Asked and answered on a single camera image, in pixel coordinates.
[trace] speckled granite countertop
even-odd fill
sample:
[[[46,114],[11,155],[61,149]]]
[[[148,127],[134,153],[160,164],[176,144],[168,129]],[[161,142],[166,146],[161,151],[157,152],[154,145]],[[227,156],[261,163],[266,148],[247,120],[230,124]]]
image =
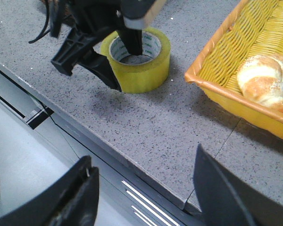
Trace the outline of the speckled granite countertop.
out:
[[[197,206],[192,174],[196,147],[205,150],[255,189],[283,205],[283,141],[210,101],[184,72],[238,0],[168,0],[152,26],[171,41],[170,75],[145,94],[110,90],[81,67],[73,76],[51,65],[68,32],[28,41],[45,15],[38,1],[0,1],[0,69],[86,135],[109,147],[121,162],[179,208]]]

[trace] robotic arm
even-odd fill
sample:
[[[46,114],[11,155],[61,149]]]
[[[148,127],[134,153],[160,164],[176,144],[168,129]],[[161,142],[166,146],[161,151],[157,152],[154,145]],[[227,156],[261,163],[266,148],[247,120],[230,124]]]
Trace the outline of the robotic arm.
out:
[[[159,13],[166,0],[59,0],[50,2],[50,35],[58,37],[64,12],[74,18],[64,44],[52,59],[63,74],[71,75],[79,64],[98,76],[107,86],[121,91],[109,61],[93,46],[117,31],[131,55],[142,54],[142,29]]]

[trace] packing tape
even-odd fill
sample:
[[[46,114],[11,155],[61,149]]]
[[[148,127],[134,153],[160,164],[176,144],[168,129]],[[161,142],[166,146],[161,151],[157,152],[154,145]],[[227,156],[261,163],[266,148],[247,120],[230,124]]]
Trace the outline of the packing tape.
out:
[[[150,61],[142,64],[124,64],[130,56],[117,32],[104,39],[101,54],[105,55],[114,74],[126,93],[144,93],[159,87],[169,75],[171,44],[163,32],[149,27],[142,32],[143,55]]]

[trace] bread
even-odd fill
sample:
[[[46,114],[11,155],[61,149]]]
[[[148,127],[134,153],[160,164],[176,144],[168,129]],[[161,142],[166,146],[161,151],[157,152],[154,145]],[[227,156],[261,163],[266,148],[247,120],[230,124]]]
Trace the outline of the bread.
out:
[[[283,113],[282,55],[248,58],[238,69],[237,81],[247,99]]]

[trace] yellow wicker basket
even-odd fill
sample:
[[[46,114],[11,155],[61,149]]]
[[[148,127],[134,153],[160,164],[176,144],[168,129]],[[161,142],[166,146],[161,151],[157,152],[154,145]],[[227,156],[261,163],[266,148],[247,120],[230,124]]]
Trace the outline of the yellow wicker basket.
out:
[[[236,80],[243,61],[283,54],[283,0],[241,0],[185,74],[227,111],[283,139],[283,113],[253,103]]]

